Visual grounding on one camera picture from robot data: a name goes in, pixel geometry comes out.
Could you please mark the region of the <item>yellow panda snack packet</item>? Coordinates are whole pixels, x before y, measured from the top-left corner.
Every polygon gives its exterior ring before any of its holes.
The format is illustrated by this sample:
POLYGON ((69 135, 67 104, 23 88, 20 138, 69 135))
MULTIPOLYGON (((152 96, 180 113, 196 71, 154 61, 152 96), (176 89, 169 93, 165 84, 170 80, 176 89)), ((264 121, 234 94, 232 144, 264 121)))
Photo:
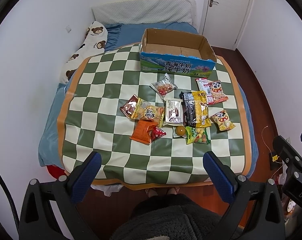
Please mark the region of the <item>yellow panda snack packet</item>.
POLYGON ((226 110, 219 111, 211 116, 212 121, 218 126, 221 132, 229 131, 235 128, 235 125, 231 122, 226 110))

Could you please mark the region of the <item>red panda snack packet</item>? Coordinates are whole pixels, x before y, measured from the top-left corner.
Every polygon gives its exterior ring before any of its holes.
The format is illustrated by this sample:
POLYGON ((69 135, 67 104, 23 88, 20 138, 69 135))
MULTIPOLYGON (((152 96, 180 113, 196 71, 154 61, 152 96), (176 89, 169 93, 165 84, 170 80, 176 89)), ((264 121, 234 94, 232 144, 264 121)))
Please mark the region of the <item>red panda snack packet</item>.
POLYGON ((223 92, 220 80, 212 81, 208 85, 212 94, 213 104, 224 102, 229 99, 223 92))

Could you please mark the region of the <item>green gum ball packet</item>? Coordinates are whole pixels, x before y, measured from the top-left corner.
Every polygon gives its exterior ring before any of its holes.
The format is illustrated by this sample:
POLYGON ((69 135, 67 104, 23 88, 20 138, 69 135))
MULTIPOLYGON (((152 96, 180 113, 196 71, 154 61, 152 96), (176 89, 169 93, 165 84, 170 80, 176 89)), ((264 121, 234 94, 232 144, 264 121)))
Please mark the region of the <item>green gum ball packet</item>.
POLYGON ((205 128, 185 127, 186 129, 186 144, 199 143, 210 144, 211 141, 208 138, 205 128))

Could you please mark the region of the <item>black yellow snack bag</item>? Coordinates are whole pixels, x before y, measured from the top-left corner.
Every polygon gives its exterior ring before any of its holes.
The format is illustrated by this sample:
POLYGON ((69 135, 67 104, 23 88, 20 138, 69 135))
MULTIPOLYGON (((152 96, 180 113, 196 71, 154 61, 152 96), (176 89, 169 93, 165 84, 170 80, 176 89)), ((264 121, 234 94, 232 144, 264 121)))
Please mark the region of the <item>black yellow snack bag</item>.
POLYGON ((181 92, 179 96, 182 100, 185 126, 193 128, 207 128, 211 126, 205 91, 181 92))

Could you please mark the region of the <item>red white snack packet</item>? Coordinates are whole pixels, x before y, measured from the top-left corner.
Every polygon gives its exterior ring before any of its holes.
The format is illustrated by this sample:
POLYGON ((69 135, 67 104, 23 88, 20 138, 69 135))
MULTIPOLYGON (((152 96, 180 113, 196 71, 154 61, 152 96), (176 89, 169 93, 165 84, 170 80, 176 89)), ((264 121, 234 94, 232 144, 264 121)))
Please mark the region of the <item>red white snack packet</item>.
POLYGON ((209 82, 207 78, 196 78, 196 83, 198 85, 198 89, 200 91, 206 92, 206 101, 209 105, 214 105, 215 100, 213 97, 213 84, 214 82, 209 82))

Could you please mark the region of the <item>white Franzzi wafer pack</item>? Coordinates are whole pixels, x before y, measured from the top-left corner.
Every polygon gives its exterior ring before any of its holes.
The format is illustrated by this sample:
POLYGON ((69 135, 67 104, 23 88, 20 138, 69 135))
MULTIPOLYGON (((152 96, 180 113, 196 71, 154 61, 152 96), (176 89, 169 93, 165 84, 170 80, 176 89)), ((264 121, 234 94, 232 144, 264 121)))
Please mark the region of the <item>white Franzzi wafer pack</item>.
POLYGON ((163 125, 180 126, 184 123, 182 100, 167 99, 165 100, 165 117, 163 125))

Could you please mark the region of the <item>orange snack packet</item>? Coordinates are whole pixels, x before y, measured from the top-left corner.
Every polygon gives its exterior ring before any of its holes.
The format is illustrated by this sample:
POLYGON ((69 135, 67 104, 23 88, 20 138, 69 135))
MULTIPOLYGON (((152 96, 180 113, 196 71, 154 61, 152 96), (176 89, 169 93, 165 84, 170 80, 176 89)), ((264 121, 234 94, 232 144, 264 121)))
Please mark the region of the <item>orange snack packet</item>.
POLYGON ((157 125, 154 121, 139 120, 130 139, 149 145, 152 142, 150 134, 157 125))

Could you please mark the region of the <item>brown snack packet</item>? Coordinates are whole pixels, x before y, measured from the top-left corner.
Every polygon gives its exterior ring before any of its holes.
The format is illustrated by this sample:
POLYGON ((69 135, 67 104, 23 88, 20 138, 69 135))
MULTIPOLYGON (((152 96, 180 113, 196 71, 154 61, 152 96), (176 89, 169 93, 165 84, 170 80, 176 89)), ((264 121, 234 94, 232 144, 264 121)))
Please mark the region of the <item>brown snack packet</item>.
POLYGON ((138 103, 138 96, 133 94, 133 96, 122 105, 119 109, 121 112, 129 119, 132 119, 132 115, 135 112, 138 103))

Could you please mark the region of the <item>red triangular snack packet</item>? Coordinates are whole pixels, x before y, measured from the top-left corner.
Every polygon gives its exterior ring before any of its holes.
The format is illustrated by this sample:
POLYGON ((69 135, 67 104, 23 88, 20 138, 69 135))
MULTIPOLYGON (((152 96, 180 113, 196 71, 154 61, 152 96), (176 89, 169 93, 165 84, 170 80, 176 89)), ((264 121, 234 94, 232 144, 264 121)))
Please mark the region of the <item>red triangular snack packet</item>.
POLYGON ((151 142, 156 141, 162 137, 164 137, 166 135, 166 132, 163 131, 161 128, 159 127, 155 127, 151 133, 150 133, 150 137, 151 137, 151 142))

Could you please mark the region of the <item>clear small cookie packet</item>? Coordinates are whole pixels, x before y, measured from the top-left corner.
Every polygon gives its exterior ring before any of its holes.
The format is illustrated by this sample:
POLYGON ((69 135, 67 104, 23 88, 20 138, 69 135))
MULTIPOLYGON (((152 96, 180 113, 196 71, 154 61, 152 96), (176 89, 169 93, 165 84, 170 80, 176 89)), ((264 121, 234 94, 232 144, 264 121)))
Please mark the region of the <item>clear small cookie packet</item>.
POLYGON ((165 96, 177 89, 177 85, 171 80, 170 76, 166 73, 160 81, 154 82, 150 84, 150 88, 152 88, 161 99, 164 99, 165 96))

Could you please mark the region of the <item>yellow biscuit snack bag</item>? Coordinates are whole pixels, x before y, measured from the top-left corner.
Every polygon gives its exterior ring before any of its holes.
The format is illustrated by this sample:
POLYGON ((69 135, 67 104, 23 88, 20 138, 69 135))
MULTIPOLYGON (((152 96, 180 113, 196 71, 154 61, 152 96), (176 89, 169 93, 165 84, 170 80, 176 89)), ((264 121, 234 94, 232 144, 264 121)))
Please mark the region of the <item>yellow biscuit snack bag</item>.
POLYGON ((161 128, 165 117, 165 107, 154 106, 141 98, 138 98, 138 103, 135 112, 132 115, 133 120, 154 121, 161 128))

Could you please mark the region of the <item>red object under bed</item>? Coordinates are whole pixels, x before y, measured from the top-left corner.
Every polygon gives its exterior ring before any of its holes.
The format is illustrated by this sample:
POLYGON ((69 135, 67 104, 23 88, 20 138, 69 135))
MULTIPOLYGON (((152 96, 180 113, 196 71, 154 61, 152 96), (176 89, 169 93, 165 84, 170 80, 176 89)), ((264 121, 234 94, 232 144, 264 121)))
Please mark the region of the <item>red object under bed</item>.
POLYGON ((48 173, 55 179, 59 179, 60 176, 65 175, 65 171, 55 165, 47 165, 46 169, 48 173))

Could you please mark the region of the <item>person black fleece clothing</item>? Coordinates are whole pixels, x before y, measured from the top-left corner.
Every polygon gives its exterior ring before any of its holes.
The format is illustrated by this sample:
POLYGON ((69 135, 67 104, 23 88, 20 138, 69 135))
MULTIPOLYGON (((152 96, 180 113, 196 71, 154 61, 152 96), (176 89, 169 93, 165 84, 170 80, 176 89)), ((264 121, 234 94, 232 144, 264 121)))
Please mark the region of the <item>person black fleece clothing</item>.
POLYGON ((184 194, 152 196, 133 209, 111 239, 208 239, 220 219, 184 194))

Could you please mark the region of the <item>orange jelly cup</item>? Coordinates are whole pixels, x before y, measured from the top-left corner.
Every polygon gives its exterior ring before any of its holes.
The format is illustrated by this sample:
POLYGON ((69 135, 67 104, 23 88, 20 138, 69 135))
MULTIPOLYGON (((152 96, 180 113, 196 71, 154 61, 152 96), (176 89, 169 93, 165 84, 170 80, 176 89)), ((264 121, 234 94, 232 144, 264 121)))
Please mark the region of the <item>orange jelly cup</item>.
POLYGON ((186 138, 186 128, 184 126, 173 127, 173 138, 186 138))

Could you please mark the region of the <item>green white checkered mat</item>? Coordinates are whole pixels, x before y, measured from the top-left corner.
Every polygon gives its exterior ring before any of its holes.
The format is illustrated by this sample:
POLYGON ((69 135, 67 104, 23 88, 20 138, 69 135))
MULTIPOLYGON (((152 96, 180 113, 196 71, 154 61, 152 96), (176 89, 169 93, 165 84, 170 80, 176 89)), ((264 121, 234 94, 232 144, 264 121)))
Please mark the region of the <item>green white checkered mat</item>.
POLYGON ((196 80, 172 75, 176 89, 160 99, 151 84, 160 73, 140 71, 138 45, 86 58, 67 85, 58 116, 58 150, 72 172, 98 152, 94 183, 137 190, 165 185, 206 185, 207 151, 236 174, 253 162, 253 137, 235 75, 219 57, 210 81, 227 100, 201 110, 196 80))

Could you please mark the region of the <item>white door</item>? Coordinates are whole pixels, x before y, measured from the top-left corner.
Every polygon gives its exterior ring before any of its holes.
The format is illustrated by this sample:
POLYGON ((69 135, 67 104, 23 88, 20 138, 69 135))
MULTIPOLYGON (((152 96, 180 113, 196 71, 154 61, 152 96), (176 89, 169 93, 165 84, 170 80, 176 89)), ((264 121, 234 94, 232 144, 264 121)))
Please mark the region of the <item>white door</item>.
POLYGON ((204 0, 199 33, 210 45, 236 49, 253 0, 204 0))

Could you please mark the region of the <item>cardboard milk box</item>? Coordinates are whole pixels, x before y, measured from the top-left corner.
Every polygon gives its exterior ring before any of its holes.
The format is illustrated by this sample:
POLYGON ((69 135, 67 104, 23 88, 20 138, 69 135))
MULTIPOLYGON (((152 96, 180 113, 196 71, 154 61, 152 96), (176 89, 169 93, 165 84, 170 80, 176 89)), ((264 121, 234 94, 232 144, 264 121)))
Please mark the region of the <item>cardboard milk box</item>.
POLYGON ((217 58, 204 36, 168 29, 145 29, 139 46, 140 70, 209 77, 217 58))

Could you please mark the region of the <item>bear print long pillow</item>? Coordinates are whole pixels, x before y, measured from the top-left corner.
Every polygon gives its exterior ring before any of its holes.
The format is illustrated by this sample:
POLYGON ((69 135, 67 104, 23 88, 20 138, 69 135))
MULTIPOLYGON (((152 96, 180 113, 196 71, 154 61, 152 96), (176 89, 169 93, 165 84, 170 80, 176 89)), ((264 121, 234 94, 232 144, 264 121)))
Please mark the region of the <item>bear print long pillow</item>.
POLYGON ((63 65, 60 74, 60 83, 68 83, 71 75, 77 70, 84 59, 101 54, 105 51, 108 31, 106 27, 94 21, 86 31, 84 42, 63 65))

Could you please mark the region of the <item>white striped pillow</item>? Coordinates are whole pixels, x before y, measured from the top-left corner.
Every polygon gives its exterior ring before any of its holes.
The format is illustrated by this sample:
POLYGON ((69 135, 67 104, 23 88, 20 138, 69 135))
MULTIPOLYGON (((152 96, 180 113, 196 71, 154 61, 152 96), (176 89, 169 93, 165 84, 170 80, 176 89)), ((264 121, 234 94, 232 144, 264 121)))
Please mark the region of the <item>white striped pillow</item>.
POLYGON ((195 0, 126 0, 92 7, 102 24, 188 23, 195 26, 195 0))

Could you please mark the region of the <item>blue bed sheet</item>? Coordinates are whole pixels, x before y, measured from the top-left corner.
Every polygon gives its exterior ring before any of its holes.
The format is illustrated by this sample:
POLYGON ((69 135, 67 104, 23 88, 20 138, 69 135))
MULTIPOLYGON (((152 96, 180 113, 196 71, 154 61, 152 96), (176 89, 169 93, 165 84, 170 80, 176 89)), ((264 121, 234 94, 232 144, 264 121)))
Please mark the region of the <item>blue bed sheet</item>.
MULTIPOLYGON (((156 24, 109 24, 106 26, 108 31, 108 40, 105 50, 111 51, 122 46, 127 46, 130 43, 139 42, 142 39, 142 35, 147 28, 158 28, 168 30, 185 31, 196 34, 197 31, 188 23, 156 23, 156 24)), ((50 108, 48 119, 46 121, 45 129, 41 137, 38 157, 41 166, 55 165, 62 168, 61 161, 58 156, 58 129, 57 118, 60 112, 63 100, 65 98, 65 92, 67 88, 63 83, 59 83, 53 103, 50 108)), ((250 142, 251 142, 251 167, 246 175, 250 178, 256 167, 256 163, 259 157, 258 145, 254 135, 254 125, 251 118, 251 112, 246 99, 245 93, 242 87, 239 87, 240 94, 242 95, 244 109, 246 112, 246 119, 249 126, 250 142)))

